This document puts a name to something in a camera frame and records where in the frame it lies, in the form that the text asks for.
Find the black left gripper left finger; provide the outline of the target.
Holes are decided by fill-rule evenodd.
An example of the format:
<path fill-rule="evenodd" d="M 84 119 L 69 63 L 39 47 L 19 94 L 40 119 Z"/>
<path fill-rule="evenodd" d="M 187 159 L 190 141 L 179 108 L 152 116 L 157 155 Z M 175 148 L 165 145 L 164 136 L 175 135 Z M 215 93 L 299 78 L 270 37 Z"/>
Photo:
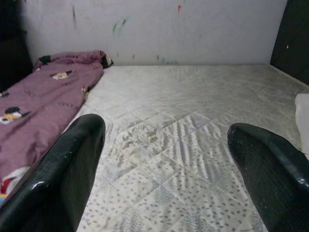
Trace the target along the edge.
<path fill-rule="evenodd" d="M 77 231 L 94 184 L 105 131 L 105 122 L 97 114 L 74 120 L 1 204 L 1 231 Z"/>

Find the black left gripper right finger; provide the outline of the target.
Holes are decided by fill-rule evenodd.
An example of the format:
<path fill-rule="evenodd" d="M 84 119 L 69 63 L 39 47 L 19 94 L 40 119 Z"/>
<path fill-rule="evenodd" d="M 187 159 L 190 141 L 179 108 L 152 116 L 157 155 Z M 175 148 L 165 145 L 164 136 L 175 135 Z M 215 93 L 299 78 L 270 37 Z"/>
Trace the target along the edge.
<path fill-rule="evenodd" d="M 227 144 L 269 232 L 309 230 L 309 161 L 288 140 L 246 123 L 232 124 Z"/>

